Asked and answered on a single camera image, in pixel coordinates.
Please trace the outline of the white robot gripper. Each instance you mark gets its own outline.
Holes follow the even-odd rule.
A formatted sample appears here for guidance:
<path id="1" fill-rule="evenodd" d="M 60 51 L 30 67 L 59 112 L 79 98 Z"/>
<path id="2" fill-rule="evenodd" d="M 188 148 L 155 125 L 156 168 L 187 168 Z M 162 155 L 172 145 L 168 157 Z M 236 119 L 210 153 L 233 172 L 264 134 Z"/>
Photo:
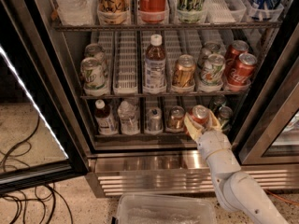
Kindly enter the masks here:
<path id="1" fill-rule="evenodd" d="M 211 110 L 208 110 L 208 120 L 205 128 L 195 122 L 189 113 L 185 114 L 184 125 L 187 134 L 197 147 L 202 157 L 208 160 L 228 161 L 232 157 L 231 144 L 227 136 L 221 132 L 221 124 Z"/>

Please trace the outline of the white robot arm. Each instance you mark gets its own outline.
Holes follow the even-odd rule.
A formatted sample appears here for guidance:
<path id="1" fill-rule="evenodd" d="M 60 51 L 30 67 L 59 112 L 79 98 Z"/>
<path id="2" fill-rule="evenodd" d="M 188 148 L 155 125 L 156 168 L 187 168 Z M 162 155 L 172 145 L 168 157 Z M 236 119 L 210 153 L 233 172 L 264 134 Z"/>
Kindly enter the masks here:
<path id="1" fill-rule="evenodd" d="M 196 105 L 184 116 L 186 134 L 209 167 L 216 197 L 229 212 L 242 211 L 255 224 L 289 224 L 258 182 L 241 170 L 230 141 L 213 112 Z"/>

